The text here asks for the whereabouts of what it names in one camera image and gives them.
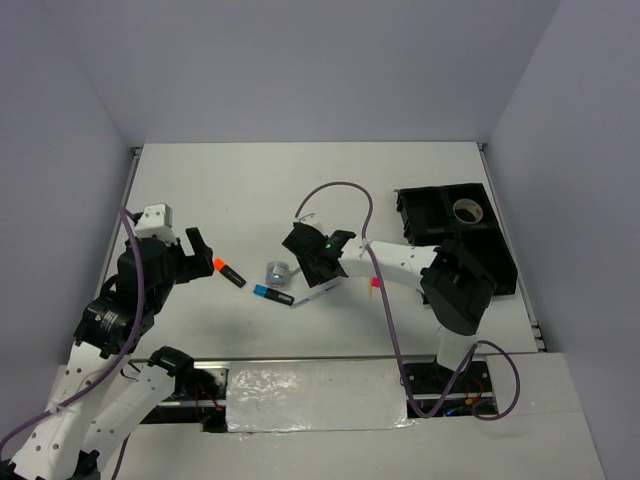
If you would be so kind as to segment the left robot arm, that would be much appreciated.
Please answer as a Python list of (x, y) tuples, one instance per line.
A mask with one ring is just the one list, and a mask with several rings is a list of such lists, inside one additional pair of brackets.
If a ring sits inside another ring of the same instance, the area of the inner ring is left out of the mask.
[(213, 251), (197, 228), (193, 249), (136, 232), (126, 241), (117, 272), (85, 308), (64, 373), (45, 411), (28, 421), (30, 436), (1, 463), (4, 479), (98, 479), (145, 417), (170, 396), (200, 392), (214, 378), (186, 353), (164, 346), (108, 406), (104, 395), (153, 326), (172, 288), (213, 274)]

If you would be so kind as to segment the blue capped black highlighter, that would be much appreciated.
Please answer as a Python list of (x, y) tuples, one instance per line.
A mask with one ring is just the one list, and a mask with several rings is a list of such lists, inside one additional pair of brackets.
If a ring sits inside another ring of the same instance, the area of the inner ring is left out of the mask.
[(253, 289), (253, 293), (256, 296), (259, 296), (283, 305), (287, 305), (287, 306), (292, 306), (295, 301), (293, 296), (285, 294), (283, 292), (280, 292), (278, 290), (275, 290), (273, 288), (270, 288), (264, 285), (256, 284)]

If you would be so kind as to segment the orange capped black highlighter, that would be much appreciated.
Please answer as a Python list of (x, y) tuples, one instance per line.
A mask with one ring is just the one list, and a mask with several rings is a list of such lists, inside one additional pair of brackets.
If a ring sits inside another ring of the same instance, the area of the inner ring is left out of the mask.
[(243, 288), (246, 285), (246, 280), (222, 259), (216, 257), (213, 260), (213, 267), (236, 287)]

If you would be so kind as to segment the blue thin pen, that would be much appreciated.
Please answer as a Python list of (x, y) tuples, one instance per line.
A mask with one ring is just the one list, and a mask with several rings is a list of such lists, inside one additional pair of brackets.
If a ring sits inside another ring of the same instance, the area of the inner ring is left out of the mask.
[(321, 298), (322, 296), (326, 295), (327, 293), (333, 291), (334, 289), (336, 289), (337, 287), (339, 287), (340, 284), (336, 283), (330, 286), (326, 286), (318, 291), (315, 291), (314, 293), (308, 295), (307, 297), (297, 300), (295, 301), (292, 305), (291, 305), (291, 309), (296, 309), (299, 307), (302, 307), (310, 302), (313, 302), (315, 300), (317, 300), (318, 298)]

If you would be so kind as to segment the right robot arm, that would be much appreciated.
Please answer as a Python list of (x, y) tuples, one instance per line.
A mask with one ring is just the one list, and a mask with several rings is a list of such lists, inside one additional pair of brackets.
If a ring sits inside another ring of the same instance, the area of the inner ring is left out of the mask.
[(475, 344), (496, 282), (459, 240), (415, 247), (366, 239), (354, 232), (324, 234), (296, 222), (282, 245), (298, 260), (311, 287), (335, 278), (369, 277), (419, 290), (442, 327), (435, 380), (457, 391), (469, 377), (463, 361)]

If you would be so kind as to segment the large grey tape roll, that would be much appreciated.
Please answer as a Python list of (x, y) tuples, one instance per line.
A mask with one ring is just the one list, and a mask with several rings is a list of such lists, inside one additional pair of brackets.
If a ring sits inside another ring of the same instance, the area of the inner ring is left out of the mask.
[(456, 219), (466, 225), (478, 224), (484, 216), (482, 206), (472, 199), (458, 199), (452, 208)]

